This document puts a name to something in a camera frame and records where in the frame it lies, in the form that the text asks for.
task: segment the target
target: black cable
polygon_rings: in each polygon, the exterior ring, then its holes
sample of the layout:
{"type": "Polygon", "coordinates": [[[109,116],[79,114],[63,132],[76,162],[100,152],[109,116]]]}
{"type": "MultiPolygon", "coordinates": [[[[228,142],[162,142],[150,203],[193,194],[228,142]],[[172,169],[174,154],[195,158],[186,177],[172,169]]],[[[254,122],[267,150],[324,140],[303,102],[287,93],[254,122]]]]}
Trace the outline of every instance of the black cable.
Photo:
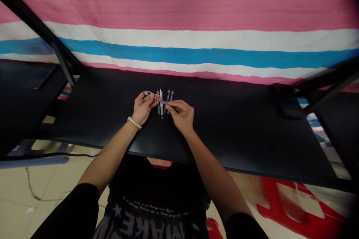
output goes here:
{"type": "Polygon", "coordinates": [[[72,154],[66,152],[55,152],[55,153],[46,153],[46,154],[38,154],[38,155],[24,155],[24,156],[0,156],[0,161],[20,161],[20,160],[27,160],[27,159],[40,159],[46,157],[53,157],[53,156],[86,156],[90,158],[94,158],[96,155],[88,155],[88,154],[72,154]]]}

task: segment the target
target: hand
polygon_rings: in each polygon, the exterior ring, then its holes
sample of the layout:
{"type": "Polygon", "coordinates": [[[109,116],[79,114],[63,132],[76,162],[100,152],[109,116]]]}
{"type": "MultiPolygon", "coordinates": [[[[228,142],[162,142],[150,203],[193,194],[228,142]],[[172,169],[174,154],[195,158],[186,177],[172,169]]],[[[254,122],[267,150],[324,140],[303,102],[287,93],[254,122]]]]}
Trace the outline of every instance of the hand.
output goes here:
{"type": "Polygon", "coordinates": [[[134,113],[132,114],[131,118],[139,125],[143,125],[146,122],[148,116],[150,115],[151,109],[158,104],[158,101],[153,97],[160,99],[158,94],[153,94],[152,92],[150,96],[147,96],[141,92],[135,99],[134,113]]]}
{"type": "Polygon", "coordinates": [[[194,108],[189,106],[182,100],[168,102],[166,109],[171,113],[173,122],[175,123],[178,130],[186,136],[193,132],[193,117],[194,108]],[[179,113],[175,111],[171,106],[177,107],[179,113]]]}

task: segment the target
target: forearm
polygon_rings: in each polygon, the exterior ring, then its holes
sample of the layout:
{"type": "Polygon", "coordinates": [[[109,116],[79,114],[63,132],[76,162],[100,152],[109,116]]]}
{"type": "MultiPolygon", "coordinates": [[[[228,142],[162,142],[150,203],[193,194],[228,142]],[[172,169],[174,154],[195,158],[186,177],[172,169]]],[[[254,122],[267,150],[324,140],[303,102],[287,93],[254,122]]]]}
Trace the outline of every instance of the forearm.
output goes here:
{"type": "Polygon", "coordinates": [[[137,128],[132,123],[125,123],[125,125],[90,163],[78,184],[90,183],[95,185],[101,196],[102,192],[114,176],[137,131],[137,128]]]}
{"type": "Polygon", "coordinates": [[[203,144],[195,131],[185,135],[203,184],[225,223],[236,212],[252,215],[229,173],[203,144]]]}

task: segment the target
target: person's left hand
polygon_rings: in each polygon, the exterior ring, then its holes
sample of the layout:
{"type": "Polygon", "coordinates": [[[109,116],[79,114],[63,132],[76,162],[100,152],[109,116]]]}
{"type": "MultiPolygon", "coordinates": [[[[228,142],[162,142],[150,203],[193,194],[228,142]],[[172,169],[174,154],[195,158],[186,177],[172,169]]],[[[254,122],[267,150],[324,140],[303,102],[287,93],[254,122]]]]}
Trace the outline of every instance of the person's left hand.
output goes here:
{"type": "Polygon", "coordinates": [[[158,104],[158,101],[153,97],[160,99],[160,96],[158,94],[154,94],[152,92],[150,93],[151,95],[147,96],[143,92],[141,92],[139,96],[135,99],[134,113],[132,114],[132,119],[136,121],[139,125],[143,125],[146,122],[148,116],[150,115],[151,109],[158,104]]]}

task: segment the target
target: t-shirt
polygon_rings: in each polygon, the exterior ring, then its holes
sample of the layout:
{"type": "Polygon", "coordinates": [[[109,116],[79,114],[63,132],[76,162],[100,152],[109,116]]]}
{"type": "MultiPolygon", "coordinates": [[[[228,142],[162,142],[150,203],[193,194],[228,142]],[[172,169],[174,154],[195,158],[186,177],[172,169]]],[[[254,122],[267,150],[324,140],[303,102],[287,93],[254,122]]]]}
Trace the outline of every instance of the t-shirt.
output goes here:
{"type": "MultiPolygon", "coordinates": [[[[76,186],[32,238],[209,238],[210,198],[195,166],[154,168],[146,158],[126,155],[109,183],[110,194],[96,228],[99,194],[88,183],[76,186]]],[[[227,238],[267,238],[249,215],[236,213],[227,238]]]]}

